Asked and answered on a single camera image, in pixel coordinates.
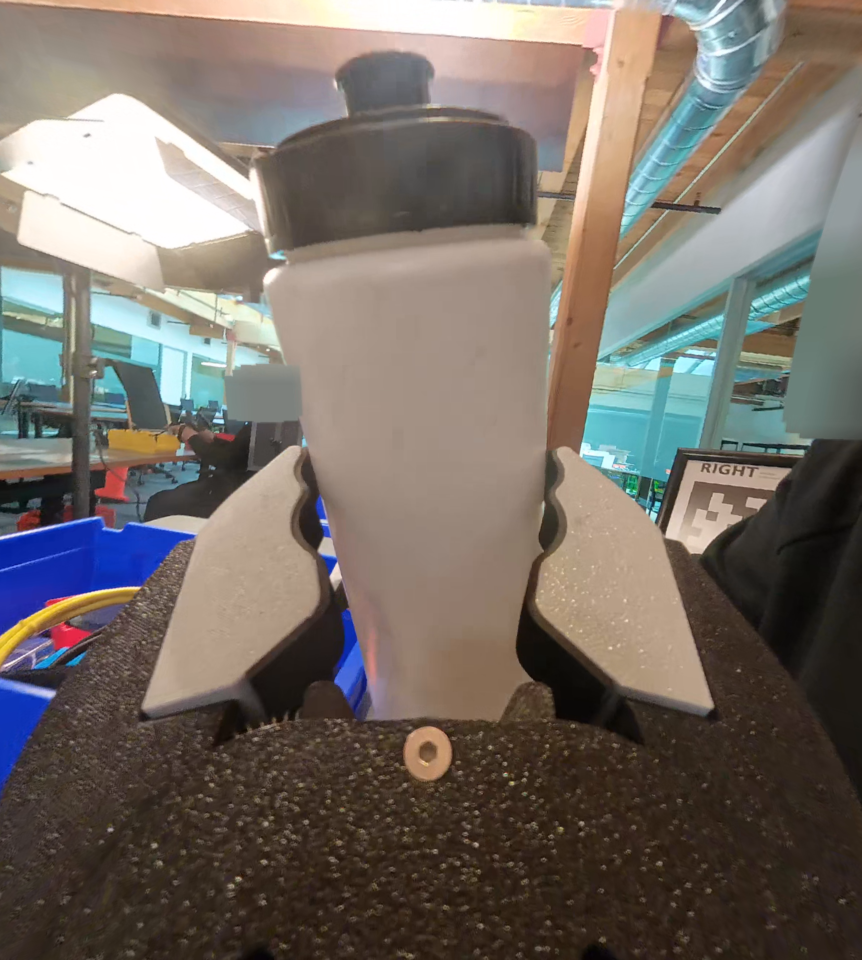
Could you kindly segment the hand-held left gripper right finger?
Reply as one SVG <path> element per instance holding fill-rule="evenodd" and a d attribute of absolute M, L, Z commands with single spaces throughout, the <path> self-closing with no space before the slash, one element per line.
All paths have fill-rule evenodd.
<path fill-rule="evenodd" d="M 573 450 L 547 454 L 540 552 L 517 657 L 554 718 L 637 738 L 635 707 L 706 721 L 715 703 L 664 537 Z"/>

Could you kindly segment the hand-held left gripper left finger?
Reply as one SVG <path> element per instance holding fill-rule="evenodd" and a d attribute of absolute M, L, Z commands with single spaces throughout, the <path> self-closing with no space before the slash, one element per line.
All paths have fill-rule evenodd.
<path fill-rule="evenodd" d="M 162 719 L 235 704 L 248 722 L 283 719 L 330 682 L 341 611 L 318 548 L 309 450 L 285 449 L 205 522 L 152 669 L 141 714 Z"/>

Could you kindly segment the white bottle with black lid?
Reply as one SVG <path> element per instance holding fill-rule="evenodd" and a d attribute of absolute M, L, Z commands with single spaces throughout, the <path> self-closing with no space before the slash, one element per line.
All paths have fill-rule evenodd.
<path fill-rule="evenodd" d="M 495 721 L 526 681 L 552 258 L 533 138 L 432 105 L 433 78 L 416 53 L 349 60 L 346 116 L 251 176 L 372 717 Z"/>

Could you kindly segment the person's right forearm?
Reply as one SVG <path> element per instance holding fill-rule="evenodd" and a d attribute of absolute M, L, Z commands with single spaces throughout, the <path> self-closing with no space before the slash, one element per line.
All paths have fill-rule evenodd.
<path fill-rule="evenodd" d="M 862 804 L 862 441 L 815 440 L 701 563 L 797 680 Z"/>

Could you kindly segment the yellow bin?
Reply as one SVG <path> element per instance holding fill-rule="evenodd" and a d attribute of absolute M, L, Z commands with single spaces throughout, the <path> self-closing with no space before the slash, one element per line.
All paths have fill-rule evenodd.
<path fill-rule="evenodd" d="M 179 439 L 168 431 L 143 429 L 110 429 L 106 434 L 108 448 L 142 457 L 168 459 L 180 449 Z"/>

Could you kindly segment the wooden work table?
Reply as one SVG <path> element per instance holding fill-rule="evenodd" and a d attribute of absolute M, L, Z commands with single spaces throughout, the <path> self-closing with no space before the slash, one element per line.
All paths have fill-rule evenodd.
<path fill-rule="evenodd" d="M 0 482 L 62 476 L 72 472 L 73 442 L 69 438 L 0 438 Z M 193 452 L 138 453 L 96 448 L 90 455 L 90 470 L 106 471 L 196 461 Z"/>

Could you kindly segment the metal light stand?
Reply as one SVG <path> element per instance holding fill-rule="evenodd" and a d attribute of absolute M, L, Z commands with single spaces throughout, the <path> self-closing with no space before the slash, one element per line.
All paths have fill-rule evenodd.
<path fill-rule="evenodd" d="M 93 353 L 90 271 L 66 265 L 63 272 L 64 379 L 72 406 L 72 508 L 74 520 L 91 515 L 91 391 Z"/>

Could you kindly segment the white studio light panel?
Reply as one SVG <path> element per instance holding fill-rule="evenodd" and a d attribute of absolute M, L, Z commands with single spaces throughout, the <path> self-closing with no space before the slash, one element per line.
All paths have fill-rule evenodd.
<path fill-rule="evenodd" d="M 269 258 L 245 165 L 125 94 L 0 139 L 23 247 L 151 291 L 256 302 Z"/>

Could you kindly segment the silver ventilation duct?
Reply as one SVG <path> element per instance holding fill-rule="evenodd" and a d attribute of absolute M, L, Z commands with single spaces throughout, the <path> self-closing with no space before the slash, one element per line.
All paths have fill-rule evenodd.
<path fill-rule="evenodd" d="M 757 81 L 782 40 L 783 1 L 557 1 L 564 9 L 641 10 L 683 22 L 697 44 L 684 91 L 629 176 L 619 238 Z"/>
<path fill-rule="evenodd" d="M 749 305 L 747 332 L 768 330 L 777 324 L 771 320 L 785 308 L 803 303 L 810 289 L 813 263 L 808 262 L 794 270 L 771 278 L 756 288 Z M 642 367 L 654 359 L 668 356 L 707 340 L 718 340 L 725 326 L 725 311 L 700 320 L 693 320 L 674 330 L 663 332 L 655 340 L 622 355 L 617 363 L 629 367 Z"/>

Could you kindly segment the wooden post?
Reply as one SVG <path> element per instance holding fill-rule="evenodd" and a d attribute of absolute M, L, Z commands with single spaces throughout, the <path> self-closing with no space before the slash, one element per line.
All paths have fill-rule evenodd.
<path fill-rule="evenodd" d="M 625 5 L 617 8 L 607 26 L 581 152 L 550 355 L 550 450 L 581 448 L 661 23 L 661 13 Z"/>

